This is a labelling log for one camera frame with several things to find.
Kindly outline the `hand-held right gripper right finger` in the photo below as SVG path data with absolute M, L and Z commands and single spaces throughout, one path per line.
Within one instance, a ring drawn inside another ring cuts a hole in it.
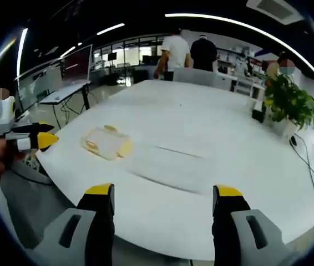
M 212 201 L 215 265 L 285 265 L 282 232 L 266 215 L 252 209 L 243 194 L 215 185 Z

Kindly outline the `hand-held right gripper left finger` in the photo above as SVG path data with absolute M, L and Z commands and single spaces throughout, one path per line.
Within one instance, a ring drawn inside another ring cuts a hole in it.
M 39 256 L 47 265 L 112 265 L 114 233 L 114 185 L 96 185 L 45 228 Z

